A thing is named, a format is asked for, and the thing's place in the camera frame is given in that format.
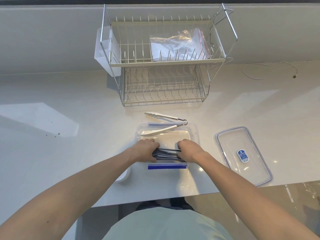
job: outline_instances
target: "white round container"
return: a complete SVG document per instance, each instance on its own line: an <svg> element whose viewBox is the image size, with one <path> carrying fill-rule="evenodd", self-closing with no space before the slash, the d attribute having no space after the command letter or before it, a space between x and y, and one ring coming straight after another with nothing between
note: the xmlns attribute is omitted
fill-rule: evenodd
<svg viewBox="0 0 320 240"><path fill-rule="evenodd" d="M125 181L129 177L130 173L131 173L131 168L129 167L116 179L116 182Z"/></svg>

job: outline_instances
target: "metal rack frame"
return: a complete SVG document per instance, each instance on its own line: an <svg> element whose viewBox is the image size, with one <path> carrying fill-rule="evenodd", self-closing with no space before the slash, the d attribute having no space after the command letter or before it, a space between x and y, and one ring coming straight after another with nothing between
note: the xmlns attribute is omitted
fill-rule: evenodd
<svg viewBox="0 0 320 240"><path fill-rule="evenodd" d="M160 19L154 17L154 20L149 16L147 20L142 20L141 17L139 20L134 20L133 17L115 17L111 21L104 5L100 45L117 83L122 104L204 101L208 96L210 83L221 66L232 60L228 55L238 40L229 18L232 12L222 3L217 13L206 18L195 18L194 15L191 18L178 16L177 20L173 20L172 16L162 16ZM235 39L227 52L217 30L217 24L223 20L229 24ZM109 36L103 37L105 25L111 26L120 54L104 48L103 41L110 39L112 44ZM173 55L169 52L165 58L160 51L159 61L152 59L150 36L194 28L201 30L206 50L203 48L197 54L194 49L192 56L186 55L187 50L184 56L179 51ZM121 68L121 76L115 76L112 68Z"/></svg>

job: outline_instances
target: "person's left hand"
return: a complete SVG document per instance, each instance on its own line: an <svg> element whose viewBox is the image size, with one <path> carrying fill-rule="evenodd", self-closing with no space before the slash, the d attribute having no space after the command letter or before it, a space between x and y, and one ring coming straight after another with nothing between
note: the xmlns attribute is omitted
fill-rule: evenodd
<svg viewBox="0 0 320 240"><path fill-rule="evenodd" d="M160 144L154 139L145 139L138 141L129 150L135 162L156 162L152 153L159 146Z"/></svg>

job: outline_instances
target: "light green shirt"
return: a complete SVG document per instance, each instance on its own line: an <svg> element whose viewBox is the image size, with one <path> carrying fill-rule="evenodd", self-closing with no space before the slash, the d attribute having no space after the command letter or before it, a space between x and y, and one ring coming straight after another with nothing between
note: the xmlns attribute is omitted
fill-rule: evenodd
<svg viewBox="0 0 320 240"><path fill-rule="evenodd" d="M232 240L224 227L192 210L156 207L139 210L121 219L103 240Z"/></svg>

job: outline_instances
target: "white tongs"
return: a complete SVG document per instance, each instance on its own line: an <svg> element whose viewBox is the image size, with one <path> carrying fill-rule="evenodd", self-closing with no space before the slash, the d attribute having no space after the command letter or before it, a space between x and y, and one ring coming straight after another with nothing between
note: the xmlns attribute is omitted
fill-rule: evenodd
<svg viewBox="0 0 320 240"><path fill-rule="evenodd" d="M185 121L185 123L178 123L178 124L175 124L175 125L169 126L167 128L163 128L163 129L146 130L146 131L142 132L140 135L144 135L144 136L146 136L146 135L155 135L155 134L158 134L158 133L161 133L161 132L164 132L164 131L168 131L170 129L174 129L174 128L177 128L179 126L188 124L187 120L182 120L182 119L179 119L178 117L164 115L164 114L156 113L156 112L144 112L144 113L146 115L150 115L150 116L154 116L154 117L163 117L163 118L168 118L168 119L172 119L172 120L181 120L181 121Z"/></svg>

